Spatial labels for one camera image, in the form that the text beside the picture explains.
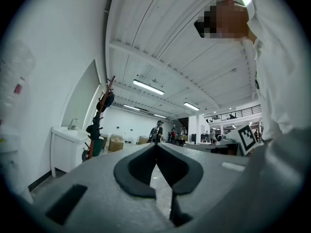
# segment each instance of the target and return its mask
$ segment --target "white sleeve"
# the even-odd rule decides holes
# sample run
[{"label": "white sleeve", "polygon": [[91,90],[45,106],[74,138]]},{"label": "white sleeve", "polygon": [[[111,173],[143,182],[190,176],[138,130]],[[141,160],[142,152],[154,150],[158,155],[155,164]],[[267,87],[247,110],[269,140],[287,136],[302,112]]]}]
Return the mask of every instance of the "white sleeve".
[{"label": "white sleeve", "polygon": [[253,4],[264,35],[282,46],[294,67],[303,65],[309,55],[306,48],[309,44],[287,3],[284,0],[253,0]]},{"label": "white sleeve", "polygon": [[260,93],[260,89],[257,89],[257,94],[260,100],[261,113],[262,113],[262,123],[263,123],[262,139],[265,141],[275,139],[278,136],[282,135],[282,132],[278,124],[271,118],[271,112],[268,109],[267,101],[264,98],[264,96]]}]

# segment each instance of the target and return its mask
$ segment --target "white cabinet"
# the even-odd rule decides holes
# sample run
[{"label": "white cabinet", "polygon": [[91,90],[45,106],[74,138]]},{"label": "white cabinet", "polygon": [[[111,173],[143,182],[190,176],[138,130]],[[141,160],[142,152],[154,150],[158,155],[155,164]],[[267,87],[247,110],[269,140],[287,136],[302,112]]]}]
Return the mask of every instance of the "white cabinet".
[{"label": "white cabinet", "polygon": [[51,169],[53,177],[56,176],[55,168],[70,172],[82,163],[83,148],[87,149],[84,142],[90,144],[86,131],[71,131],[67,127],[52,128],[51,142]]}]

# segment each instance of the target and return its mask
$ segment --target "cardboard box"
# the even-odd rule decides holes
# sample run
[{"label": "cardboard box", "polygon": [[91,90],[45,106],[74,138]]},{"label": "cardboard box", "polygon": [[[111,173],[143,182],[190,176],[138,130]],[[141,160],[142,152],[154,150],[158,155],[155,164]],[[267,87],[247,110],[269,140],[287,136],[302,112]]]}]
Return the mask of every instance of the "cardboard box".
[{"label": "cardboard box", "polygon": [[123,138],[119,135],[111,135],[109,141],[109,151],[115,152],[123,149]]},{"label": "cardboard box", "polygon": [[148,137],[140,136],[140,137],[139,137],[139,142],[138,142],[138,144],[139,144],[139,145],[145,144],[145,143],[147,143],[148,139],[149,139]]},{"label": "cardboard box", "polygon": [[103,149],[104,149],[107,143],[107,137],[104,136],[103,138],[104,138],[104,143],[103,143]]},{"label": "cardboard box", "polygon": [[180,137],[180,140],[184,140],[184,141],[188,141],[188,136],[187,135],[183,135]]}]

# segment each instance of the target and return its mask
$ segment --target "white shirt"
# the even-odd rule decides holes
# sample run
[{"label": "white shirt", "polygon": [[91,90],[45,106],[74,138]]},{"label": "white shirt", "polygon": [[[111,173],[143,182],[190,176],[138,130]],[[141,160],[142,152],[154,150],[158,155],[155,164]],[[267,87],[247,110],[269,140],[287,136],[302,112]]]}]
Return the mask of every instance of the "white shirt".
[{"label": "white shirt", "polygon": [[264,126],[262,138],[269,140],[288,133],[297,124],[294,121],[299,112],[297,108],[289,109],[288,103],[292,102],[284,97],[295,96],[288,82],[298,82],[292,74],[304,70],[308,51],[300,27],[282,0],[252,0],[247,11],[247,24],[257,37],[253,48]]},{"label": "white shirt", "polygon": [[215,135],[216,135],[216,132],[215,132],[215,131],[212,131],[212,132],[210,133],[210,138],[211,138],[211,139],[215,139]]}]

